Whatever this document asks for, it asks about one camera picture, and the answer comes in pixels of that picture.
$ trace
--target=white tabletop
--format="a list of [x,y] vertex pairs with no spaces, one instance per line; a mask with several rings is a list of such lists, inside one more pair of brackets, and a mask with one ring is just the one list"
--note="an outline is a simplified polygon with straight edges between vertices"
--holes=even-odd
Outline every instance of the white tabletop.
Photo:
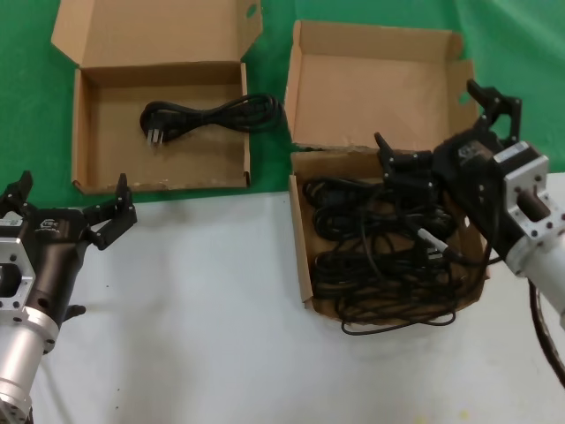
[[[565,205],[565,175],[550,182]],[[565,421],[526,283],[504,264],[447,328],[348,337],[300,302],[287,193],[138,211],[87,253],[72,296],[87,314],[40,366],[37,424]]]

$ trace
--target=open cardboard box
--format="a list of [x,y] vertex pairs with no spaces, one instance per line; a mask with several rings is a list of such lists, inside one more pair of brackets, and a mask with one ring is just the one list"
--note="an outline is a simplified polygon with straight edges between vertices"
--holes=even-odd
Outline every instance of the open cardboard box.
[[[313,298],[310,265],[333,243],[313,228],[313,208],[302,194],[310,178],[381,178],[374,133],[398,150],[433,149],[478,117],[474,102],[463,102],[470,60],[460,60],[463,40],[450,31],[299,21],[285,108],[293,141],[327,151],[292,155],[290,199],[298,258],[300,292],[307,307],[336,318],[334,302]],[[449,241],[480,261],[484,247],[478,230],[460,223]],[[464,288],[477,281],[476,269],[455,266]],[[459,305],[480,298],[484,281]]]
[[106,193],[245,187],[249,138],[216,125],[162,148],[139,127],[146,104],[210,109],[246,94],[241,57],[262,29],[260,0],[61,0],[52,42],[79,65],[72,181]]

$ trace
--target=coiled black cable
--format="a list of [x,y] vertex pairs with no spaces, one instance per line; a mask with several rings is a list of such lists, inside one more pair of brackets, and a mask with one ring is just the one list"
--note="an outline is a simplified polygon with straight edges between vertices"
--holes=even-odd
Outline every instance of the coiled black cable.
[[245,95],[211,110],[170,102],[151,102],[139,124],[152,144],[174,140],[204,125],[220,125],[241,133],[272,131],[285,119],[283,105],[272,95]]
[[[417,204],[383,184],[342,178],[309,180],[303,194],[315,207],[314,229],[335,242],[333,250],[314,259],[313,294],[334,301],[345,333],[377,334],[416,323],[448,325],[461,299],[477,288],[474,282],[463,292],[452,260],[418,235],[418,229],[425,229],[445,241],[456,231],[455,219],[439,201]],[[480,283],[484,261],[468,262],[481,267]],[[447,319],[436,321],[442,316]],[[346,328],[391,321],[398,324],[359,332]]]

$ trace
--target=power cord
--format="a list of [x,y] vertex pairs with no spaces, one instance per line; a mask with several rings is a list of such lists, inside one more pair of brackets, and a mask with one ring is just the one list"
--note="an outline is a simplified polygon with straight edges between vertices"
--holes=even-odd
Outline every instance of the power cord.
[[284,108],[272,95],[245,95],[211,110],[151,102],[141,113],[139,124],[147,143],[159,146],[204,125],[220,125],[241,133],[263,133],[274,130],[284,119]]
[[538,337],[539,346],[546,356],[547,362],[555,372],[555,375],[557,375],[561,386],[565,388],[565,366],[555,347],[554,340],[549,333],[549,328],[546,325],[546,320],[541,310],[539,291],[530,280],[528,280],[528,285],[530,286],[531,320],[533,322],[533,328],[536,331],[536,336]]
[[[343,178],[311,179],[303,194],[315,207],[314,229],[335,242],[314,259],[313,295],[334,301],[346,334],[449,325],[461,300],[483,281],[488,256],[471,261],[446,244],[457,224],[439,201],[417,204],[382,183]],[[396,247],[399,240],[404,248]],[[452,263],[479,268],[476,281],[455,279]],[[436,321],[442,316],[448,318]],[[398,324],[368,331],[346,327],[384,321]]]

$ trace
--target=cardboard box lid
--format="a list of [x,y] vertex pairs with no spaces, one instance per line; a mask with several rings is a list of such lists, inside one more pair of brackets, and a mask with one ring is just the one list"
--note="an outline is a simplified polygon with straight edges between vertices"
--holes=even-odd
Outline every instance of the cardboard box lid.
[[452,31],[298,21],[285,108],[302,147],[432,149],[472,125],[473,77]]
[[260,0],[61,0],[52,43],[83,68],[237,61]]

